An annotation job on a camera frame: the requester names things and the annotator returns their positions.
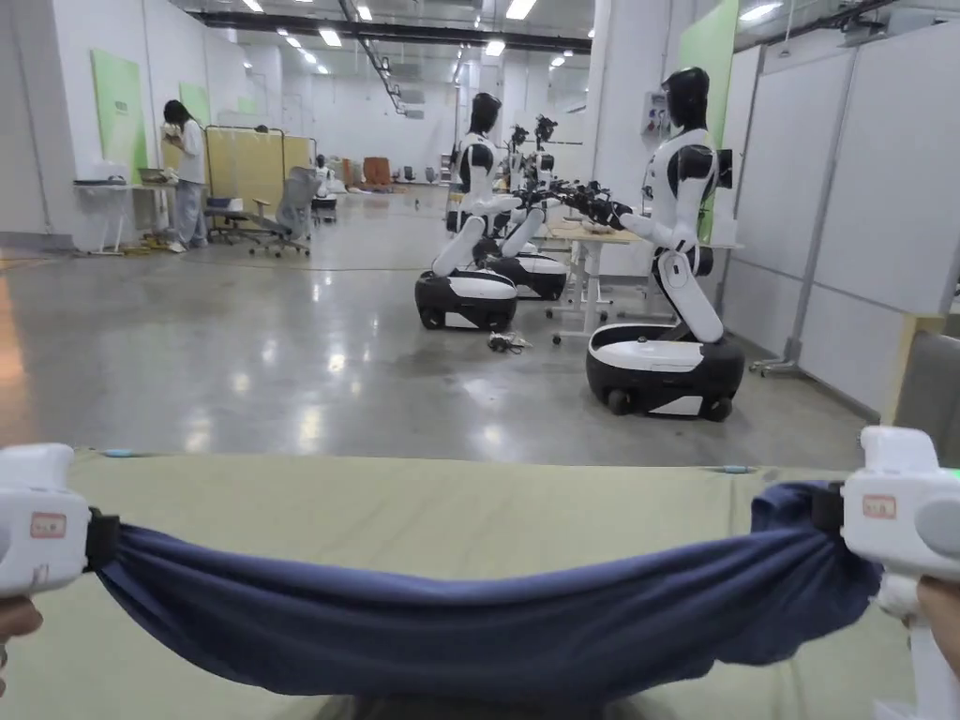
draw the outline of gray pants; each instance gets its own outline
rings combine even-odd
[[[177,239],[186,248],[206,245],[204,187],[196,182],[177,183]]]

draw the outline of ceiling pipe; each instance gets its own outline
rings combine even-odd
[[[346,4],[341,0],[341,7]],[[424,45],[460,45],[485,47],[491,40],[503,40],[510,50],[562,53],[572,50],[574,55],[588,56],[593,41],[588,37],[560,37],[526,35],[524,33],[497,33],[473,28],[449,28],[392,23],[356,22],[349,8],[343,20],[320,20],[303,15],[272,15],[253,12],[192,12],[193,17],[210,28],[234,28],[261,33],[274,33],[286,28],[291,34],[315,36],[318,28],[331,28],[337,33],[369,40],[412,42]]]

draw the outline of blue towel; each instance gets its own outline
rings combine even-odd
[[[185,660],[276,693],[603,703],[718,660],[786,660],[855,622],[880,571],[812,527],[814,492],[768,489],[749,536],[494,582],[264,560],[131,526],[100,578]]]

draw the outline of robot leg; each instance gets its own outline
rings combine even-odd
[[[448,277],[458,265],[470,261],[473,246],[483,237],[487,221],[477,215],[467,218],[460,232],[446,245],[433,261],[433,273],[437,277]]]
[[[660,289],[677,310],[682,322],[701,343],[716,343],[723,337],[723,323],[704,295],[700,283],[682,252],[661,252],[654,260],[654,275]]]
[[[500,254],[504,257],[516,257],[519,252],[523,252],[545,220],[546,214],[543,210],[539,208],[531,210],[527,219],[516,226],[503,245],[500,246]]]

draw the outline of concrete floor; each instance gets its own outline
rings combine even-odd
[[[0,267],[0,443],[857,467],[864,421],[810,382],[748,376],[722,425],[615,418],[588,391],[585,343],[550,344],[542,303],[517,313],[534,344],[520,356],[422,329],[414,281],[445,242],[445,192],[410,190],[343,199],[311,258],[218,246]]]

